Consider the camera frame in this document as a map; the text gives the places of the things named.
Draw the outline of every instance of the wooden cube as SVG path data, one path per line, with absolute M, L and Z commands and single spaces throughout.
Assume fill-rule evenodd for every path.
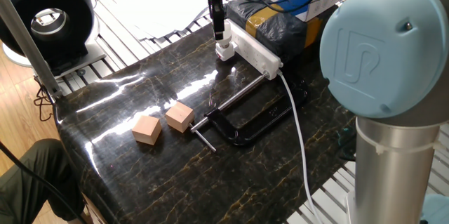
M 167 124 L 181 133 L 189 127 L 195 119 L 195 114 L 192 108 L 177 102 L 166 113 Z
M 141 143 L 154 145 L 161 130 L 159 119 L 142 115 L 133 128 L 134 139 Z

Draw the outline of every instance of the white power strip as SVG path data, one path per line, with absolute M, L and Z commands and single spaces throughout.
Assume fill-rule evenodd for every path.
M 232 20 L 225 21 L 231 25 L 231 43 L 235 51 L 261 74 L 267 72 L 269 80 L 274 79 L 279 68 L 283 66 L 281 59 Z

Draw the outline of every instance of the person's leg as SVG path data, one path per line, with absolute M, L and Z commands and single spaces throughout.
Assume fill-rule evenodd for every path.
M 77 213 L 82 213 L 83 197 L 59 140 L 46 139 L 36 142 L 20 161 L 54 185 L 66 196 L 71 207 Z M 31 224 L 47 199 L 56 216 L 66 221 L 76 218 L 40 182 L 13 166 L 0 177 L 0 223 L 11 223 L 7 221 L 14 219 L 12 223 Z

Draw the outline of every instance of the black marble surface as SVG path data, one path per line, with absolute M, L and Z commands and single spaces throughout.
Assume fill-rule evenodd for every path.
M 285 67 L 309 84 L 298 112 L 315 191 L 343 164 L 337 142 L 354 117 L 326 88 L 317 46 Z M 217 153 L 164 119 L 179 100 L 199 121 L 259 75 L 240 58 L 219 61 L 207 26 L 57 100 L 55 120 L 84 194 L 108 223 L 285 222 L 306 200 L 293 114 L 245 148 L 227 144 L 211 127 L 201 129 Z M 229 120 L 244 125 L 282 90 L 267 81 L 227 110 Z M 130 131 L 141 114 L 161 118 L 155 146 L 137 143 Z

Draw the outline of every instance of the white plug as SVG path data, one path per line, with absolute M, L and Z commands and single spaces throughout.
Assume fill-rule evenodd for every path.
M 217 53 L 218 58 L 223 62 L 233 57 L 236 49 L 236 44 L 231 42 L 231 25 L 227 21 L 224 22 L 224 25 L 223 39 L 218 40 L 215 44 L 215 52 Z

